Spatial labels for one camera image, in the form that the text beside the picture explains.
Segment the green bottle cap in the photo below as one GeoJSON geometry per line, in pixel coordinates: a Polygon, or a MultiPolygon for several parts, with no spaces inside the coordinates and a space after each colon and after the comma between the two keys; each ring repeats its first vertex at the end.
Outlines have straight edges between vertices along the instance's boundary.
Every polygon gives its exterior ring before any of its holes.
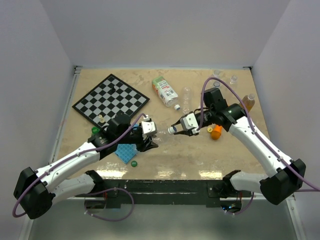
{"type": "Polygon", "coordinates": [[[132,167],[137,167],[137,166],[138,166],[138,162],[135,161],[135,160],[133,160],[133,161],[131,162],[131,166],[132,166],[132,167]]]}

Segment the green plastic bottle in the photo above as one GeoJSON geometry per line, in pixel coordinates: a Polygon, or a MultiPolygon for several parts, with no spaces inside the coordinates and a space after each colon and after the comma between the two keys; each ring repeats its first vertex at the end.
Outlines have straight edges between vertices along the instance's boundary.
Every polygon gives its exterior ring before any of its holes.
{"type": "Polygon", "coordinates": [[[100,129],[96,126],[91,128],[91,135],[94,136],[95,134],[99,133],[100,129]]]}

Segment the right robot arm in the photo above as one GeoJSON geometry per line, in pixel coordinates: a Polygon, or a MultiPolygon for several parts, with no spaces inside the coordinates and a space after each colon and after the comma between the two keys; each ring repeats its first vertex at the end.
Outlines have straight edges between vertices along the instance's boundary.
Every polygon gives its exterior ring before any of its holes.
{"type": "Polygon", "coordinates": [[[230,197],[239,191],[261,193],[271,204],[278,205],[302,185],[306,165],[301,159],[292,158],[279,150],[251,122],[244,109],[237,103],[228,105],[218,88],[204,91],[204,112],[183,115],[168,128],[173,135],[196,136],[200,128],[212,124],[223,127],[236,137],[259,161],[265,174],[245,173],[234,170],[223,178],[223,192],[230,197]]]}

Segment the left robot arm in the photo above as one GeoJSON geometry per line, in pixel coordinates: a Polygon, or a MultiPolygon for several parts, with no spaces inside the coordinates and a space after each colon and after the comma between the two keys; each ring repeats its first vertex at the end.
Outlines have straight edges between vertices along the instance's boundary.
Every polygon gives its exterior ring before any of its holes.
{"type": "Polygon", "coordinates": [[[34,220],[68,198],[86,194],[99,196],[104,190],[104,181],[96,171],[90,170],[75,178],[71,175],[114,153],[119,144],[134,144],[139,152],[157,148],[152,140],[157,133],[156,123],[144,113],[139,117],[143,120],[131,122],[128,115],[118,114],[72,153],[37,170],[27,167],[21,171],[13,192],[16,203],[12,215],[22,217],[16,213],[21,206],[24,214],[34,220]]]}

